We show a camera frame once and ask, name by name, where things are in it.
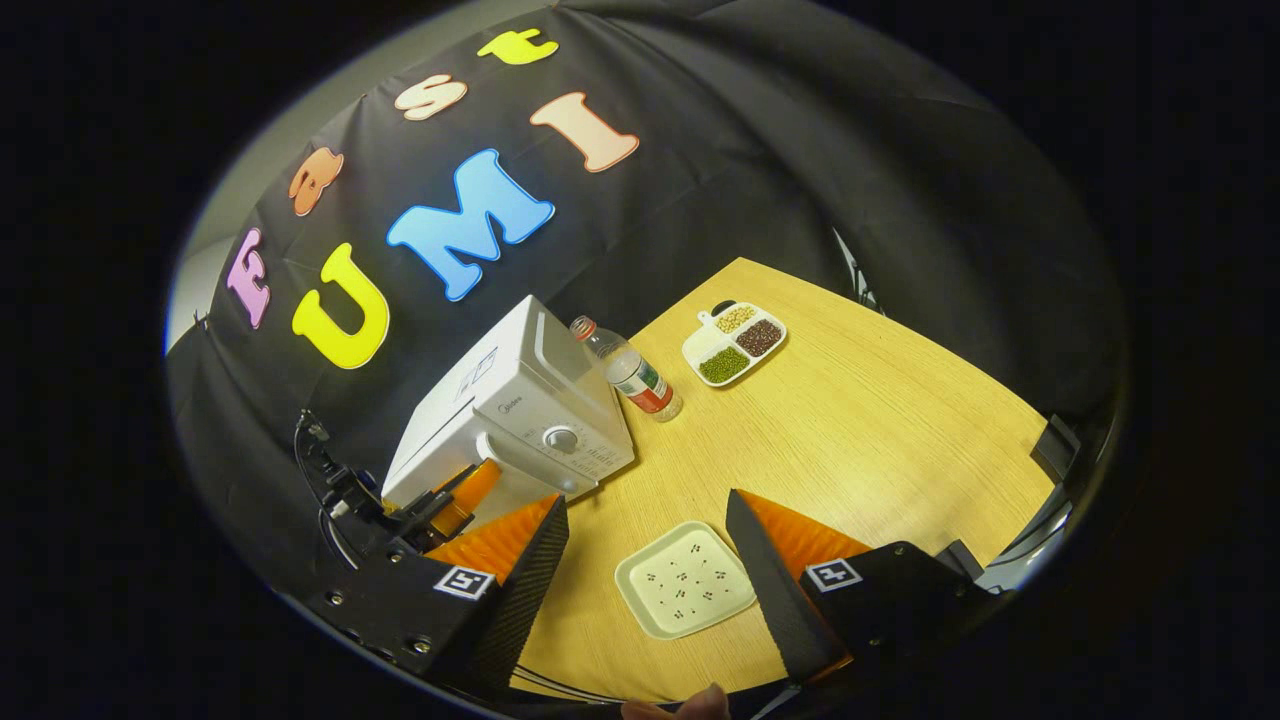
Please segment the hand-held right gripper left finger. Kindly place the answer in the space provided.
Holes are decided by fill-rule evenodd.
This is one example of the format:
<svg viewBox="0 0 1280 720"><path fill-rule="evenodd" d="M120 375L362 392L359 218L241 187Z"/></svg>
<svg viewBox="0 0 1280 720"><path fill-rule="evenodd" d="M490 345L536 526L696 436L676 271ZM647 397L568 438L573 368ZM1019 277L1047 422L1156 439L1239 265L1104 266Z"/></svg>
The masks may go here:
<svg viewBox="0 0 1280 720"><path fill-rule="evenodd" d="M549 495L439 547L374 550L357 571L324 579L303 606L393 667L498 701L529 639L570 538Z"/></svg>

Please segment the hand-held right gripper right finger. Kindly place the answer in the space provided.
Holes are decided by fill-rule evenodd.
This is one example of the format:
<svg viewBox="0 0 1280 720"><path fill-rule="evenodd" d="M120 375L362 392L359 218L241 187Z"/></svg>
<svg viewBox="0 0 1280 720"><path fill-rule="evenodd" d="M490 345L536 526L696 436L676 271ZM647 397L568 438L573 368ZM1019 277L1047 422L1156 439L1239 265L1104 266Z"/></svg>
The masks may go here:
<svg viewBox="0 0 1280 720"><path fill-rule="evenodd" d="M730 491L724 524L795 682L924 659L998 607L960 562L906 541L872 547L745 489Z"/></svg>

